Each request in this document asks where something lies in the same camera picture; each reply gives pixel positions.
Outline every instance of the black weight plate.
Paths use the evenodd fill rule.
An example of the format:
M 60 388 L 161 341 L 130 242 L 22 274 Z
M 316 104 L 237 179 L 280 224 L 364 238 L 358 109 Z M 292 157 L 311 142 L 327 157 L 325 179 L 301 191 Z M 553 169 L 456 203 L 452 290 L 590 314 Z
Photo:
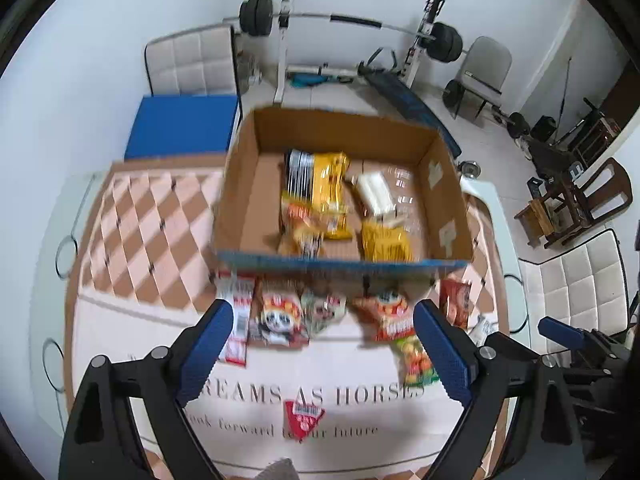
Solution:
M 442 93 L 442 102 L 447 108 L 455 108 L 458 106 L 460 99 L 462 99 L 462 95 L 465 93 L 465 89 L 462 88 L 462 85 L 452 79 L 447 83 L 447 86 Z
M 512 139 L 517 139 L 521 136 L 528 136 L 530 133 L 529 124 L 522 116 L 521 113 L 514 112 L 509 116 L 507 122 L 507 131 Z
M 462 54 L 462 36 L 460 36 L 457 30 L 451 27 L 451 33 L 453 35 L 453 40 L 451 42 L 451 50 L 449 51 L 449 55 L 445 63 L 451 63 L 452 61 L 457 60 Z
M 258 0 L 255 5 L 256 36 L 268 36 L 273 25 L 273 0 Z
M 446 61 L 453 43 L 453 28 L 441 22 L 436 22 L 431 27 L 431 36 L 434 37 L 426 45 L 427 54 L 431 59 Z
M 240 29 L 249 36 L 256 36 L 255 6 L 258 0 L 245 0 L 240 5 Z

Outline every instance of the gray fabric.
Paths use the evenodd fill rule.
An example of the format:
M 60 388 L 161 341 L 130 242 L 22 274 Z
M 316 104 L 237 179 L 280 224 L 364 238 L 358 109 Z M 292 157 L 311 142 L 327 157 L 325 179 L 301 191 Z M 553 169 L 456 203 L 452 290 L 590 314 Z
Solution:
M 468 90 L 478 94 L 491 104 L 500 106 L 501 95 L 490 87 L 500 90 L 510 67 L 511 53 L 509 49 L 492 38 L 480 36 L 469 48 L 456 79 Z M 467 72 L 473 74 L 480 81 L 467 75 Z
M 149 42 L 145 49 L 151 91 L 164 94 L 236 94 L 229 25 L 184 30 Z
M 300 480 L 290 458 L 269 464 L 254 480 Z

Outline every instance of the chair seat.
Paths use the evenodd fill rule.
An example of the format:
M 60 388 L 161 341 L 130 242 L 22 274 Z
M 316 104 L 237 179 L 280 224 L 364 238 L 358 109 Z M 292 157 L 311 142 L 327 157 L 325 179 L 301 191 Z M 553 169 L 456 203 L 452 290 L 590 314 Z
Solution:
M 496 105 L 498 108 L 502 105 L 502 96 L 481 81 L 468 76 L 465 72 L 462 72 L 457 79 L 463 87 L 480 96 L 485 101 Z
M 520 261 L 531 348 L 539 354 L 566 350 L 538 332 L 545 316 L 607 335 L 626 330 L 628 303 L 618 241 L 612 229 L 543 264 Z

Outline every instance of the red snack package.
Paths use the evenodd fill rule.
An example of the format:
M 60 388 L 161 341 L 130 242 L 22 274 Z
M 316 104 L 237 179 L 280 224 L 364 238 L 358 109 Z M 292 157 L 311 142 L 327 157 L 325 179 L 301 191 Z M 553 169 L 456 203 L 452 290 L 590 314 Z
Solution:
M 300 442 L 311 433 L 324 416 L 324 410 L 314 404 L 302 404 L 295 400 L 284 401 L 289 429 Z
M 440 311 L 453 325 L 466 330 L 473 305 L 469 301 L 471 283 L 450 278 L 440 280 Z
M 415 334 L 414 309 L 409 307 L 404 296 L 395 291 L 356 298 L 353 304 L 378 322 L 376 341 L 394 341 Z

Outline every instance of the triangular red package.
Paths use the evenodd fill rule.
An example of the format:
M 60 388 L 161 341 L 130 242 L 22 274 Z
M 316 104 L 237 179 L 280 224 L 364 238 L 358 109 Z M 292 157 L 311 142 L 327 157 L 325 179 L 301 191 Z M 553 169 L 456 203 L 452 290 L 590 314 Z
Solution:
M 287 414 L 291 433 L 302 442 L 318 425 L 324 410 L 313 404 L 302 404 L 295 400 L 284 401 L 284 412 Z

